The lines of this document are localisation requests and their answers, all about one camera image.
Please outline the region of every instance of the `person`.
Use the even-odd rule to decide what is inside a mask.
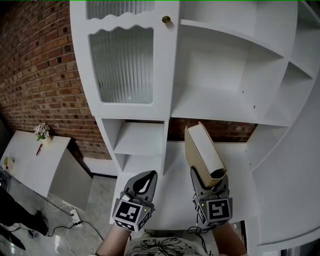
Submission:
[[[131,231],[113,224],[96,256],[205,256],[199,243],[177,237],[138,238],[127,241]],[[212,229],[220,256],[247,256],[245,245],[229,223]]]
[[[14,223],[22,223],[29,229],[38,231],[44,236],[47,234],[48,226],[44,221],[41,211],[37,211],[35,215],[30,214],[1,186],[0,198],[2,205],[0,210],[0,223],[8,227],[12,226]]]

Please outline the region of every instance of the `forearm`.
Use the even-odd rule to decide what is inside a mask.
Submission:
[[[247,253],[245,245],[229,223],[215,227],[212,234],[220,254],[240,256]]]
[[[123,256],[130,233],[131,231],[113,224],[95,254],[98,256]]]

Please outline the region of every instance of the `flower vase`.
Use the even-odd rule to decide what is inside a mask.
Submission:
[[[52,142],[52,137],[49,136],[49,137],[46,137],[45,139],[41,138],[40,141],[44,146],[48,146]]]

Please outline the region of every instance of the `side cabinet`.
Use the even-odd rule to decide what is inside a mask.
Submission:
[[[178,1],[73,1],[75,57],[91,113],[170,118]]]

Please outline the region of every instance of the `power strip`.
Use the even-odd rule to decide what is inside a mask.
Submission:
[[[72,219],[73,219],[74,223],[81,222],[80,216],[79,216],[76,209],[71,210],[70,214],[72,215]]]

